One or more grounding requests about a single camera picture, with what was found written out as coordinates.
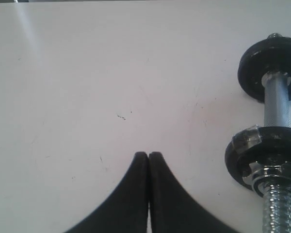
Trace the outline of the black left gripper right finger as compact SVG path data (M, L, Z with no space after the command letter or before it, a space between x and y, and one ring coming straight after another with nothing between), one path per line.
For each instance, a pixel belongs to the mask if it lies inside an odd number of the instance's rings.
M160 152L149 155L150 218L153 233L235 233L182 187Z

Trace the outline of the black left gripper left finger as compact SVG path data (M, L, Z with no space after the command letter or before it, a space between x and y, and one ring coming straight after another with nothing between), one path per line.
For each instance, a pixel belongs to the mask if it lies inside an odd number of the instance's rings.
M115 190L68 233L145 233L148 219L148 156L135 153Z

